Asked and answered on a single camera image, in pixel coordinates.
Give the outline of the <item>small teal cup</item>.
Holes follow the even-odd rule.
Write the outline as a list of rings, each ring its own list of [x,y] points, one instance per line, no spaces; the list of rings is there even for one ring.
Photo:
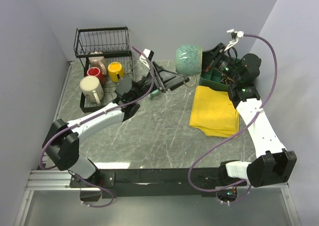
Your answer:
[[[161,92],[159,90],[155,90],[148,95],[148,99],[152,100],[155,96],[159,95]]]

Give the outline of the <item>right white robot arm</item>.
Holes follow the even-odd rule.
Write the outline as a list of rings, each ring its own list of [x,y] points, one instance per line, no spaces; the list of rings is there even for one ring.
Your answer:
[[[281,143],[263,109],[254,85],[260,74],[260,65],[261,59],[252,53],[241,59],[231,57],[223,43],[202,53],[203,72],[216,70],[230,80],[228,97],[248,127],[256,153],[253,162],[222,162],[217,178],[220,186],[243,181],[255,188],[286,183],[297,162],[295,152],[288,151]]]

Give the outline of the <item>blue-green glazed mug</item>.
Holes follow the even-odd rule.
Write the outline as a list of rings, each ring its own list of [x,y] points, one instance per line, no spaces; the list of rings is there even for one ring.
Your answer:
[[[176,72],[194,79],[194,83],[191,85],[185,82],[186,87],[194,87],[197,83],[196,76],[202,72],[202,53],[202,47],[193,44],[182,45],[176,50]]]

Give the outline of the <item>red mug white squiggles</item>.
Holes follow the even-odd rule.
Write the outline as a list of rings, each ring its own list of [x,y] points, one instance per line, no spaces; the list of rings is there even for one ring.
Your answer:
[[[106,82],[104,74],[103,74],[103,72],[101,71],[100,68],[91,67],[91,68],[89,68],[87,70],[86,75],[87,76],[95,76],[95,77],[97,77],[102,84],[105,84],[105,82]]]

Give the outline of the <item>yellow cup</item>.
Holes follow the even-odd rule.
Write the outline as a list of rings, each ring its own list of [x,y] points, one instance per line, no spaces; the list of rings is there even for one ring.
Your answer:
[[[108,74],[113,82],[118,82],[125,76],[124,68],[119,62],[112,62],[108,65]]]

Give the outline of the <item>pink mug purple interior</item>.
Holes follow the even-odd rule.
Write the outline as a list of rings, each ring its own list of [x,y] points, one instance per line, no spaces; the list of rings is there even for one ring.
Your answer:
[[[104,56],[91,56],[89,57],[91,67],[97,67],[101,70],[102,74],[105,76],[108,73],[107,64]]]

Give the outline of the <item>white floral mug green interior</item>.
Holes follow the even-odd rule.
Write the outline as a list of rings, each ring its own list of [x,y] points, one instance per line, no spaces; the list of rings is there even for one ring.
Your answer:
[[[83,95],[89,101],[95,102],[98,105],[101,104],[104,92],[100,80],[96,76],[85,76],[81,79],[79,86]]]

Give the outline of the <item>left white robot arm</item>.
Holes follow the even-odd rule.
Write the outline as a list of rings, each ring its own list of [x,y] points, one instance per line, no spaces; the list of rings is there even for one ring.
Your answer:
[[[101,130],[132,118],[140,107],[138,101],[153,91],[175,90],[188,81],[187,76],[168,71],[153,61],[147,76],[140,81],[135,82],[128,75],[120,78],[115,89],[117,96],[108,105],[69,122],[55,120],[43,142],[42,153],[59,170],[68,170],[88,187],[94,187],[100,180],[99,169],[80,155],[80,145]]]

